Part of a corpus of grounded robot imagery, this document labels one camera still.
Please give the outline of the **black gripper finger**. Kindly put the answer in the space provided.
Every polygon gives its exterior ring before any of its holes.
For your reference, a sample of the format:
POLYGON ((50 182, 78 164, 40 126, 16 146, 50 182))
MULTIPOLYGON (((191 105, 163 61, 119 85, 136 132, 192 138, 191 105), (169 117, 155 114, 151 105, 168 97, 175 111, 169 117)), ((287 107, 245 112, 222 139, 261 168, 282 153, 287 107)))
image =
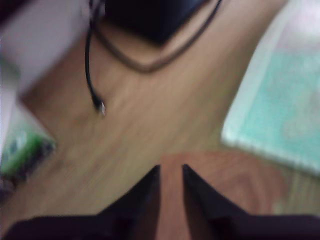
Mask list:
POLYGON ((109 240, 154 240, 161 206, 161 166, 155 165, 97 215, 110 217, 109 240))
POLYGON ((183 200, 193 240, 237 240, 234 217, 247 212, 207 183, 188 164, 182 166, 183 200))

